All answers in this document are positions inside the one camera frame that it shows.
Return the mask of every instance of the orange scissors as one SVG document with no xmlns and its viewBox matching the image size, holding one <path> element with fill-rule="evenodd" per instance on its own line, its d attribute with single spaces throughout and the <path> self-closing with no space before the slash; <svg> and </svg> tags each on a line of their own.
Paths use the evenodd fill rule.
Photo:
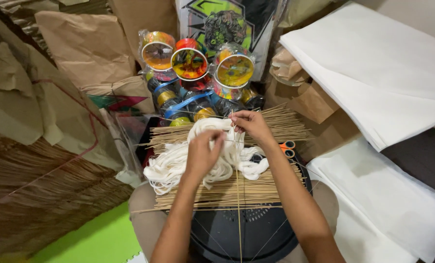
<svg viewBox="0 0 435 263">
<path fill-rule="evenodd" d="M 296 156 L 296 153 L 294 152 L 294 150 L 292 150 L 296 147 L 295 142 L 285 141 L 283 143 L 280 143 L 279 147 L 284 152 L 284 154 L 287 158 L 292 158 L 292 157 Z"/>
</svg>

